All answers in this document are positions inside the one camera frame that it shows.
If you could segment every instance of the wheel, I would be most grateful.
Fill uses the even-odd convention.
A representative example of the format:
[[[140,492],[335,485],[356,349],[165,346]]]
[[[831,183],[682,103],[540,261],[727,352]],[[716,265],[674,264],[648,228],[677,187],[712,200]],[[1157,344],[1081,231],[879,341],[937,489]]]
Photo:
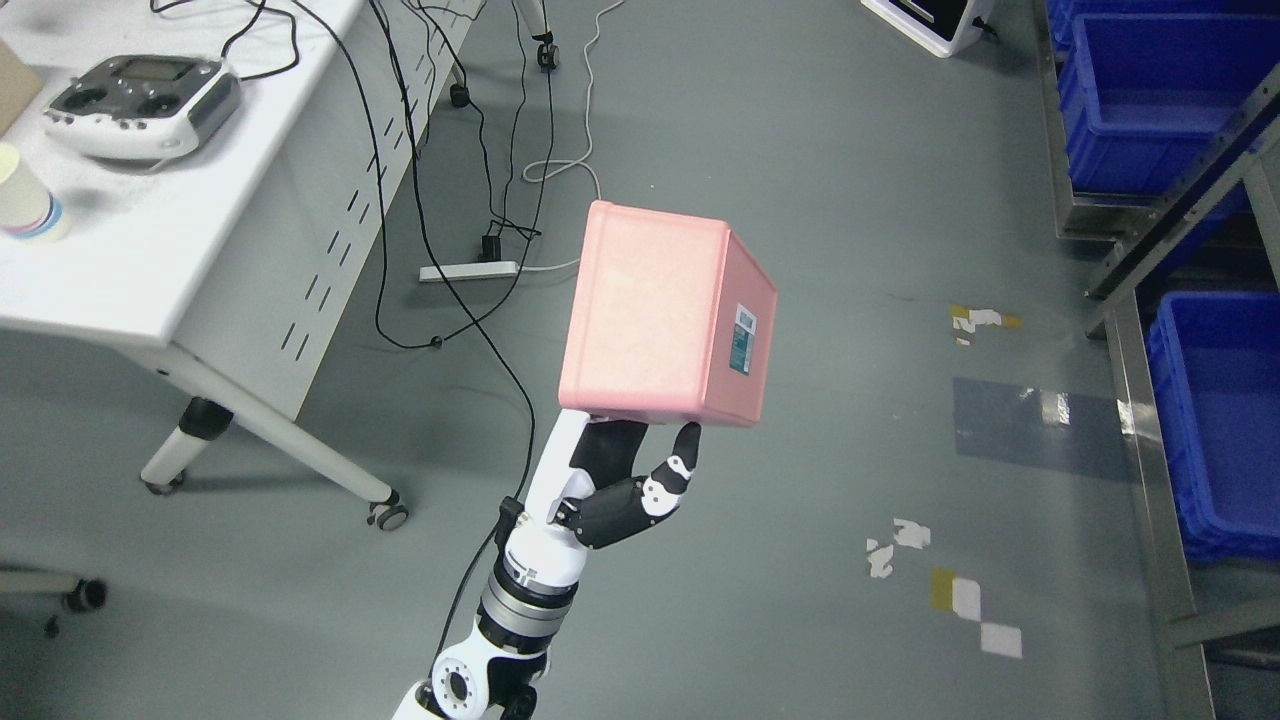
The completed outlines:
[[[184,482],[187,482],[187,470],[186,469],[183,469],[180,473],[178,473],[177,475],[174,475],[173,479],[169,480],[165,484],[148,483],[146,480],[142,480],[142,484],[147,486],[147,491],[151,495],[154,495],[156,497],[165,497],[165,496],[173,495],[173,491],[175,491],[179,487],[182,487],[182,483],[184,483]]]
[[[538,707],[538,691],[525,685],[507,701],[500,720],[529,720],[534,716],[535,707]]]
[[[63,606],[72,612],[88,612],[106,605],[106,583],[81,580],[76,589],[63,596]]]
[[[392,491],[392,497],[387,502],[369,503],[369,518],[365,518],[365,524],[389,533],[403,525],[404,520],[408,520],[408,509],[401,505],[399,493]]]
[[[559,47],[553,42],[544,42],[538,46],[538,67],[552,72],[559,67]]]
[[[471,104],[471,91],[461,82],[449,86],[449,104],[454,108],[466,108]]]

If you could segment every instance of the pink plastic container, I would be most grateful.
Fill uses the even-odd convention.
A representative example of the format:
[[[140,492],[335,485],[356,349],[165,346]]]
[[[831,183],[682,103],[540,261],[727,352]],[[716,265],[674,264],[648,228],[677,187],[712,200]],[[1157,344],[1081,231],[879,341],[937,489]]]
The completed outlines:
[[[751,427],[777,300],[727,223],[595,201],[559,402],[652,424]]]

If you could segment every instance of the metal rack frame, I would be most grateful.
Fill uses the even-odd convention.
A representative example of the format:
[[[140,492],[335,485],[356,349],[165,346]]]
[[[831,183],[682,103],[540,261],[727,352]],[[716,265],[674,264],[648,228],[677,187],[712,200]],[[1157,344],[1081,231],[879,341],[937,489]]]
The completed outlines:
[[[1087,323],[1107,341],[1125,443],[1135,475],[1143,565],[1170,717],[1212,720],[1204,643],[1280,626],[1280,594],[1201,612],[1183,553],[1178,511],[1156,413],[1137,291],[1219,200],[1243,182],[1274,270],[1280,270],[1280,65],[1210,147],[1146,213],[1130,217],[1087,295],[1101,306]]]
[[[1059,56],[1050,36],[1044,0],[1032,0],[1036,20],[1036,61],[1044,104],[1044,133],[1048,142],[1050,178],[1053,184],[1053,219],[1059,237],[1111,242],[1142,218],[1155,201],[1142,195],[1075,192],[1068,174],[1066,128],[1059,110]]]

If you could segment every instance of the blue plastic crate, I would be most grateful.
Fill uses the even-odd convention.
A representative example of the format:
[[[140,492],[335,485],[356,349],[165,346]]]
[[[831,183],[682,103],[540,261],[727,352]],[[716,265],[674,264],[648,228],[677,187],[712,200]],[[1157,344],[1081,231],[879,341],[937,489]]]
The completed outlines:
[[[1076,191],[1158,195],[1277,61],[1277,15],[1078,15],[1059,76]]]
[[[1280,295],[1169,293],[1147,351],[1188,557],[1280,559]]]
[[[1071,24],[1076,15],[1101,13],[1143,14],[1280,14],[1276,0],[1047,0],[1053,49],[1066,53],[1074,44]]]

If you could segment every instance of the white cable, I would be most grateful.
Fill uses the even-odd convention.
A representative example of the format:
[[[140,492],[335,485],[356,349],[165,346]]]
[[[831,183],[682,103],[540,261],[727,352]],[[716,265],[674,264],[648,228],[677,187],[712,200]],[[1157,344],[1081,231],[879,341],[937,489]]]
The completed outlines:
[[[586,111],[582,114],[582,124],[586,127],[586,152],[584,152],[582,156],[579,158],[577,160],[539,160],[536,163],[530,163],[525,165],[524,170],[520,172],[520,178],[524,179],[525,182],[532,182],[532,183],[544,182],[563,173],[570,168],[580,167],[585,169],[588,173],[590,173],[591,182],[595,183],[595,199],[600,200],[603,197],[603,195],[600,193],[599,176],[595,174],[595,169],[591,168],[591,165],[588,165],[585,163],[585,160],[591,156],[591,150],[594,149],[594,141],[591,140],[591,88],[595,86],[595,73],[591,70],[591,47],[600,40],[600,17],[604,15],[605,13],[613,12],[626,1],[627,0],[618,0],[617,3],[609,5],[608,8],[595,14],[595,36],[591,37],[591,40],[589,40],[586,45],[582,46],[582,60],[586,63],[586,74],[589,78],[586,83]],[[543,173],[539,173],[536,176],[530,176],[529,172],[535,168],[541,168]],[[532,270],[532,272],[539,272],[544,269],[558,270],[562,266],[571,265],[572,263],[568,263],[566,265],[557,265],[554,268],[525,268],[525,270]]]
[[[525,273],[549,273],[552,270],[563,270],[564,268],[572,268],[573,265],[577,265],[581,261],[582,261],[581,258],[575,258],[575,259],[570,260],[568,263],[561,263],[559,265],[548,265],[545,268],[534,268],[534,266],[530,266],[530,265],[525,265],[524,268],[521,268],[521,272],[525,272]]]

